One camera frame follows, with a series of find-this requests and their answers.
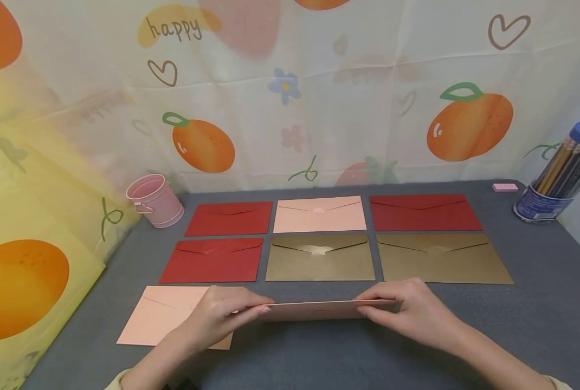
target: red envelope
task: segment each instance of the red envelope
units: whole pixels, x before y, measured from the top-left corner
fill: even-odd
[[[160,283],[255,282],[263,238],[181,241]]]
[[[272,201],[199,205],[185,237],[266,234]]]
[[[377,231],[483,230],[462,193],[371,197]]]

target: printed fabric backdrop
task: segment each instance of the printed fabric backdrop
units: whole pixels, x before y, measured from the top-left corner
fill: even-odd
[[[138,220],[146,173],[527,183],[578,120],[580,1],[0,0],[0,390]],[[564,223],[580,242],[580,198]]]

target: sleeve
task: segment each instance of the sleeve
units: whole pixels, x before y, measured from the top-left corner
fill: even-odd
[[[548,378],[548,380],[553,383],[553,385],[557,388],[557,390],[572,390],[572,387],[566,385],[563,382],[557,381],[557,379],[555,379],[551,376],[545,376],[545,377]]]
[[[129,369],[118,374],[117,377],[114,378],[114,381],[112,381],[110,383],[110,385],[108,385],[108,387],[106,387],[105,390],[121,390],[121,378],[125,377],[125,374],[127,374],[127,371],[129,371]]]

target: blue flower print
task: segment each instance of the blue flower print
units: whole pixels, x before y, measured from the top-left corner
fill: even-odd
[[[274,94],[281,94],[281,103],[287,106],[290,102],[289,97],[294,99],[301,98],[299,91],[299,78],[293,73],[285,74],[283,70],[275,68],[275,81],[268,83],[268,90]]]

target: gold envelope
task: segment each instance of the gold envelope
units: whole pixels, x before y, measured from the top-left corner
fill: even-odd
[[[273,237],[266,280],[375,280],[368,236]]]
[[[386,281],[513,284],[484,234],[379,234]]]

